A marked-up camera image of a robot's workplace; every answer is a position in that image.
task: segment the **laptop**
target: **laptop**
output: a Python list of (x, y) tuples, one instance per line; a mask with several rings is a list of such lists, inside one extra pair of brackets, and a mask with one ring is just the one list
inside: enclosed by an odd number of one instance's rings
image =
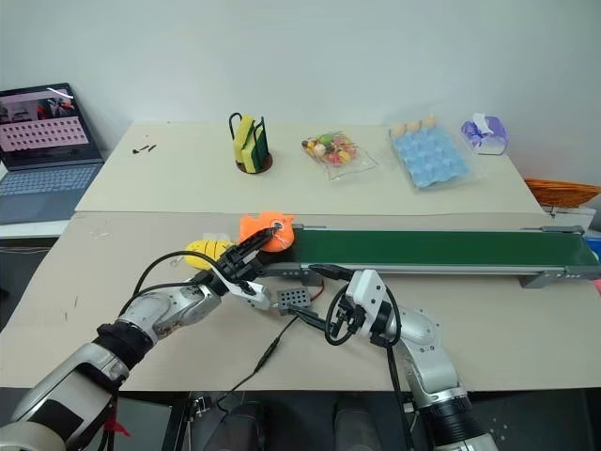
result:
[(71, 217), (103, 159), (68, 84), (0, 91), (0, 224)]

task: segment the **plastic bag of candy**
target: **plastic bag of candy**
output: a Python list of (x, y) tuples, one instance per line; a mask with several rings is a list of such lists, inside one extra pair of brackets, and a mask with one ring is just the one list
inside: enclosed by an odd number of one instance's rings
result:
[(364, 149), (342, 132), (329, 132), (307, 138), (301, 145), (311, 158), (326, 168), (330, 180), (378, 166)]

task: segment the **laptop screen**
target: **laptop screen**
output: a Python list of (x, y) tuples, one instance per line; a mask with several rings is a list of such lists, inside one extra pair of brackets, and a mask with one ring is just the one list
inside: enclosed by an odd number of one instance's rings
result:
[(67, 84), (0, 92), (0, 156), (14, 169), (102, 161)]

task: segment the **conveyor belt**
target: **conveyor belt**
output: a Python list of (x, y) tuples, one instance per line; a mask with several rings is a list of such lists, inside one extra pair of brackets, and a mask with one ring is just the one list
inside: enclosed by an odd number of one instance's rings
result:
[(526, 288), (543, 287), (559, 278), (601, 277), (601, 265), (576, 230), (298, 228), (292, 248), (279, 257), (278, 264), (270, 265), (270, 272), (292, 275), (291, 271), (306, 270), (312, 263), (333, 263), (382, 272), (515, 274), (522, 276)]

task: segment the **table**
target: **table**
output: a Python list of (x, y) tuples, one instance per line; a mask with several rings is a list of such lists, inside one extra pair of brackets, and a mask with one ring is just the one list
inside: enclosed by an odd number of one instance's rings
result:
[[(301, 139), (344, 130), (378, 169), (328, 181)], [(0, 385), (31, 386), (112, 322), (143, 268), (207, 234), (238, 235), (245, 212), (282, 210), (309, 226), (382, 229), (517, 229), (549, 224), (506, 156), (476, 157), (481, 177), (417, 192), (375, 126), (271, 124), (275, 164), (265, 174), (234, 166), (224, 124), (134, 123), (80, 202), (0, 334)], [(148, 152), (134, 149), (156, 145)], [(183, 262), (147, 281), (183, 280)], [(593, 285), (563, 281), (522, 289), (513, 277), (387, 278), (400, 303), (424, 308), (470, 390), (601, 384), (596, 343), (601, 303)], [(290, 283), (269, 280), (272, 290)], [(337, 289), (316, 304), (323, 315)], [(248, 374), (285, 321), (232, 296), (202, 324), (177, 331), (135, 369), (125, 390), (224, 390)], [(248, 389), (390, 390), (385, 357), (356, 338), (339, 348), (296, 324)]]
[[(444, 226), (471, 215), (450, 215)], [(140, 272), (154, 257), (181, 249), (204, 233), (235, 236), (239, 214), (79, 212), (41, 263), (4, 332), (0, 384), (31, 386), (113, 321)], [(299, 222), (330, 227), (406, 227), (404, 218), (299, 215)], [(536, 219), (505, 215), (502, 225)], [(149, 284), (194, 273), (183, 261), (166, 263)], [(406, 276), (386, 278), (398, 301), (424, 308), (441, 323), (444, 347), (470, 390), (523, 390), (601, 384), (598, 343), (601, 302), (591, 283), (561, 281), (523, 289), (513, 277)], [(290, 288), (266, 280), (272, 290)], [(316, 311), (322, 316), (338, 285), (330, 282)], [(286, 318), (257, 312), (225, 296), (202, 323), (176, 331), (134, 369), (125, 390), (223, 390), (249, 373)], [(296, 324), (246, 388), (390, 390), (384, 353), (358, 337), (343, 347)]]
[[(308, 136), (343, 130), (378, 168), (329, 181), (302, 150)], [(273, 167), (260, 175), (234, 165), (226, 121), (134, 122), (88, 188), (78, 211), (441, 215), (543, 214), (506, 156), (475, 156), (480, 178), (449, 190), (417, 191), (378, 126), (267, 123)], [(148, 152), (134, 149), (156, 145)]]

